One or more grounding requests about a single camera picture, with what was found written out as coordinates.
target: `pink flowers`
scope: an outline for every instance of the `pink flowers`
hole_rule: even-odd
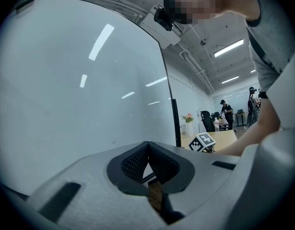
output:
[[[188,113],[186,116],[182,116],[182,118],[186,120],[186,123],[191,123],[194,120],[191,113]]]

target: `fluorescent light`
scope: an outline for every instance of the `fluorescent light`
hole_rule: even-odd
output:
[[[221,49],[220,51],[215,52],[214,57],[218,57],[218,56],[220,56],[221,54],[224,54],[224,53],[226,53],[227,51],[229,51],[229,50],[231,50],[231,49],[233,49],[233,48],[235,48],[235,47],[238,47],[238,46],[240,46],[240,45],[242,45],[242,44],[243,44],[243,39],[239,40],[239,41],[236,42],[236,43],[231,44],[230,46],[227,46],[227,47]]]
[[[164,80],[166,80],[166,79],[167,79],[167,77],[161,78],[161,79],[159,79],[159,80],[156,80],[155,82],[151,82],[151,83],[147,84],[146,86],[147,86],[147,87],[152,86],[152,85],[154,85],[154,84],[156,84],[156,83],[159,83],[159,82],[162,82],[162,81],[164,81]]]
[[[130,93],[124,95],[124,96],[122,97],[122,99],[125,99],[126,97],[131,96],[132,94],[134,94],[134,92],[130,92]]]
[[[239,78],[239,76],[236,76],[236,77],[234,77],[234,78],[232,78],[232,79],[229,79],[229,80],[225,80],[225,81],[222,82],[222,83],[226,83],[226,82],[229,82],[229,81],[234,80],[234,79],[237,79],[237,78]]]
[[[86,81],[86,78],[88,76],[83,74],[82,77],[81,77],[81,83],[80,83],[80,88],[84,88],[84,85],[85,85],[85,81]]]
[[[96,40],[92,51],[89,55],[89,59],[91,60],[95,60],[98,52],[100,51],[100,49],[102,48],[102,46],[104,45],[105,41],[108,39],[108,37],[110,36],[110,34],[113,32],[114,27],[107,24],[104,29],[102,30],[101,34],[99,35],[98,39]]]
[[[159,102],[153,102],[153,103],[150,103],[150,104],[148,104],[148,105],[152,105],[152,104],[156,104],[156,103],[159,103]]]

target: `white wall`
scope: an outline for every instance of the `white wall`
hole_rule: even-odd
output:
[[[195,75],[190,66],[177,53],[163,50],[167,73],[173,98],[176,99],[179,122],[184,124],[180,116],[191,113],[194,116],[193,132],[205,132],[201,121],[200,111],[213,111],[212,98],[206,93],[206,87]]]
[[[220,105],[220,101],[222,99],[226,100],[226,103],[231,105],[234,110],[234,113],[237,113],[239,109],[243,109],[244,112],[247,112],[247,103],[249,96],[249,88],[254,87],[257,89],[256,95],[258,96],[259,83],[257,79],[257,74],[251,78],[248,78],[244,81],[237,82],[236,84],[232,84],[226,88],[216,91],[211,94],[213,99],[213,105],[216,112],[220,112],[222,106]]]

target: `flower vase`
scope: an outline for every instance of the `flower vase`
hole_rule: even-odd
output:
[[[186,123],[186,134],[188,137],[193,136],[193,126],[192,123]]]

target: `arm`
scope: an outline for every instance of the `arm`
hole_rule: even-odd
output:
[[[260,104],[260,102],[261,102],[261,101],[258,100],[257,98],[255,98],[254,101],[255,101],[256,104]]]
[[[267,135],[278,131],[279,126],[280,121],[271,102],[262,99],[258,122],[253,124],[239,140],[216,153],[241,156],[246,146],[260,143]]]

